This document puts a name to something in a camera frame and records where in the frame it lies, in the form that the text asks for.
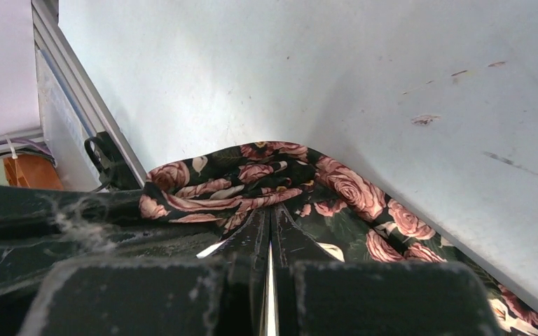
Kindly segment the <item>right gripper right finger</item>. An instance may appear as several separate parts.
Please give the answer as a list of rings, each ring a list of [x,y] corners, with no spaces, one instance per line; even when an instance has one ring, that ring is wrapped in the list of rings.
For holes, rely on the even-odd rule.
[[[342,262],[271,211],[279,335],[500,335],[474,272],[457,262]]]

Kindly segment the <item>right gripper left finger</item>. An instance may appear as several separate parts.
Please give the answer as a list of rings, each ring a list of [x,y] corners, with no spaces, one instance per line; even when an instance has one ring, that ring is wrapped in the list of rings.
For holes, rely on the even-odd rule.
[[[269,213],[205,258],[74,258],[41,284],[21,335],[264,335]]]

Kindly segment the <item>rose patterned necktie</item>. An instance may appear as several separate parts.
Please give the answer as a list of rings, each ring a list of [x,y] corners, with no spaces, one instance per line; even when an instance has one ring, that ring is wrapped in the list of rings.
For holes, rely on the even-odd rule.
[[[339,260],[461,262],[485,286],[505,335],[538,335],[538,312],[402,203],[333,158],[297,143],[247,143],[167,163],[146,176],[139,209],[168,223],[214,223],[226,240],[253,211],[283,205]]]

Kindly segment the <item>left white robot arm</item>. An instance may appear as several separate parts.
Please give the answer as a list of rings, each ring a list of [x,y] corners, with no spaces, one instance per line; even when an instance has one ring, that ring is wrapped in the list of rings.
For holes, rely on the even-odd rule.
[[[55,263],[102,255],[192,256],[221,234],[215,222],[142,218],[141,190],[72,192],[0,185],[0,335],[17,334]]]

